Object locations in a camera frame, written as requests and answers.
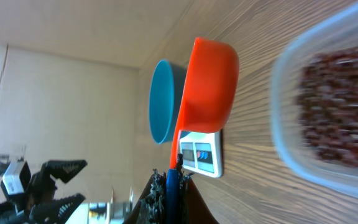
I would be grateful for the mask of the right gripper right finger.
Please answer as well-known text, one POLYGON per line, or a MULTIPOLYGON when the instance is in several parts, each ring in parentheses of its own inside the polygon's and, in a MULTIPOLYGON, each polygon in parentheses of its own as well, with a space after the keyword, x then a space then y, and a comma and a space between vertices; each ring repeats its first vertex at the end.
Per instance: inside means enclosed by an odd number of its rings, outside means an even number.
POLYGON ((178 218, 180 224, 218 224, 203 200, 191 176, 182 171, 183 155, 178 154, 175 169, 179 171, 178 218))

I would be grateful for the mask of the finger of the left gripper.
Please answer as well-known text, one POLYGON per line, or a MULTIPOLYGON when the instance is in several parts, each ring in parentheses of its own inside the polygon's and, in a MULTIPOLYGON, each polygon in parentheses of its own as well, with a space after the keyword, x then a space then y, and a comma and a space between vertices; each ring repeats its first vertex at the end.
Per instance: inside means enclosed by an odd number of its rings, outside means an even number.
POLYGON ((88 163, 85 160, 49 160, 43 164, 41 173, 46 177, 53 176, 55 179, 60 179, 67 184, 87 165, 88 163))
POLYGON ((30 211, 29 223, 65 224, 84 200, 84 195, 75 194, 58 200, 40 203, 30 211))

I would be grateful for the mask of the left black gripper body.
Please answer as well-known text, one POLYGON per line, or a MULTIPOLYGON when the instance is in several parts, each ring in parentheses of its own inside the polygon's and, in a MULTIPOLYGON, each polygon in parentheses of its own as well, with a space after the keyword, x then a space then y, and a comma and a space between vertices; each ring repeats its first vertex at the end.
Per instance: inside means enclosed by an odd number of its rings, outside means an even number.
POLYGON ((57 190, 57 180, 55 175, 41 171, 32 176, 26 174, 24 178, 21 177, 24 191, 20 193, 17 212, 28 215, 34 206, 52 201, 57 190))

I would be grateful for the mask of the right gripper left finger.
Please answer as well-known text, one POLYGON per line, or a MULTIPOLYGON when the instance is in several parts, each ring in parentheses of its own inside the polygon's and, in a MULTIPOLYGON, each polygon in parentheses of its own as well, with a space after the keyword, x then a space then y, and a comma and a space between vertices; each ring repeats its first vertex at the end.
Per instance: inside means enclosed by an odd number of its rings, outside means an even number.
POLYGON ((165 172, 160 174, 157 169, 153 169, 153 174, 124 224, 167 223, 166 181, 165 172))

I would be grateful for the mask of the red measuring scoop blue handle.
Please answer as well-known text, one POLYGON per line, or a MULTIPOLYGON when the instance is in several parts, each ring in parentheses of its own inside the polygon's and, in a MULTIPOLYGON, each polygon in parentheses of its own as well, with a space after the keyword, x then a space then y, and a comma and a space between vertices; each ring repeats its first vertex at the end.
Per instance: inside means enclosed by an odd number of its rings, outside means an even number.
POLYGON ((170 168, 166 181, 167 223, 177 223, 179 199, 178 159, 182 131, 215 133, 226 124, 239 77, 239 58, 229 45, 201 37, 195 39, 178 112, 170 168))

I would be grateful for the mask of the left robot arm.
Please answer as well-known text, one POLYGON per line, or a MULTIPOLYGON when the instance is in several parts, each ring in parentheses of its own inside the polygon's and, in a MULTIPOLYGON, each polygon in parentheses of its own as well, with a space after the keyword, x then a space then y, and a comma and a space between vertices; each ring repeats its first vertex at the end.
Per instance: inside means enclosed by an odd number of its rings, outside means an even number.
POLYGON ((0 223, 66 223, 85 196, 55 199, 56 181, 68 183, 87 165, 85 160, 49 160, 32 174, 23 159, 0 161, 0 186, 6 198, 0 203, 0 223))

